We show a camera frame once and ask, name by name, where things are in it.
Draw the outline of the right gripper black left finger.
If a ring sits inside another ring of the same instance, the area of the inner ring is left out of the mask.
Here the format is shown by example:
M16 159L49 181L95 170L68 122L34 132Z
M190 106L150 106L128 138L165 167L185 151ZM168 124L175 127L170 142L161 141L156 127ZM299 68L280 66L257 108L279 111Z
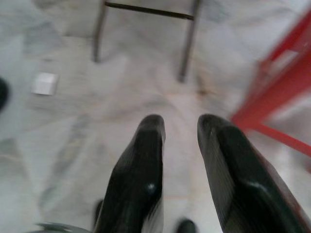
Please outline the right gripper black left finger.
M93 233L162 233L165 124L148 115L114 166Z

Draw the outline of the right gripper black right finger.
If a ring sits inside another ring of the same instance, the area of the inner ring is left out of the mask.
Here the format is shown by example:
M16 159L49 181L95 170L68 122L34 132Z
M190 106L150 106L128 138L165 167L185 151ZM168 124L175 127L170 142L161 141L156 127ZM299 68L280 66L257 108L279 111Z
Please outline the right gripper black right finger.
M311 219L239 128L204 114L197 137L223 233L311 233Z

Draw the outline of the black robot foot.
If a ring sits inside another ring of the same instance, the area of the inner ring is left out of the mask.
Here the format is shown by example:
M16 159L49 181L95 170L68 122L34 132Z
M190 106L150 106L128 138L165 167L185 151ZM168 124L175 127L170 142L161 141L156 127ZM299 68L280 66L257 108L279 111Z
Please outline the black robot foot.
M175 233L197 233L196 224L192 220L184 218L178 223Z

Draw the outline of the red plastic stool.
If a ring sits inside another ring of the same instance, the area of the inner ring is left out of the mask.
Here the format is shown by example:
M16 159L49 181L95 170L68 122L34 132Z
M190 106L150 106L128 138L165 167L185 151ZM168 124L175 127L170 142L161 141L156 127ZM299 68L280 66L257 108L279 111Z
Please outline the red plastic stool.
M287 51L296 52L284 68L272 73L274 62ZM311 146L283 132L268 127L263 121L275 110L311 88L311 4L305 14L259 63L257 75L246 99L231 117L241 130L257 131L311 157Z

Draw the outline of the white paper scrap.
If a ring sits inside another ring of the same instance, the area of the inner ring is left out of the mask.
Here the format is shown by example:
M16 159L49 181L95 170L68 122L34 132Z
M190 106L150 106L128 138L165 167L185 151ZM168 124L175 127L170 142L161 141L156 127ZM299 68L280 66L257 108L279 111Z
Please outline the white paper scrap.
M52 96L56 92L59 76L53 73L40 72L32 84L32 93Z

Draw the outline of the grey metal chair frame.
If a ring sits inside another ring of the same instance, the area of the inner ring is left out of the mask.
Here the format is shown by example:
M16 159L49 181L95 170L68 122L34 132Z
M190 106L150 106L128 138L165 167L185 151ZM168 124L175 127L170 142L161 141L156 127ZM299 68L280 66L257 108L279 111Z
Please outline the grey metal chair frame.
M183 50L181 66L180 66L180 70L178 74L178 81L180 83L184 83L186 80L186 76L187 76L188 64L190 62L190 53L191 53L192 45L194 42L194 34L195 34L196 25L198 22L201 2L202 0L193 0L192 6L191 6L191 14L188 15L184 13L152 9L152 8L140 7L140 6L135 6L135 5L120 4L120 3L110 2L109 0L101 0L99 14L96 19L95 29L94 29L94 33L92 37L93 39L92 60L96 63L100 61L101 37L102 37L102 32L104 31L106 8L129 10L129 11L146 13L146 14L151 14L151 15L158 15L158 16L164 16L164 17L189 20L191 23L188 29L185 47Z

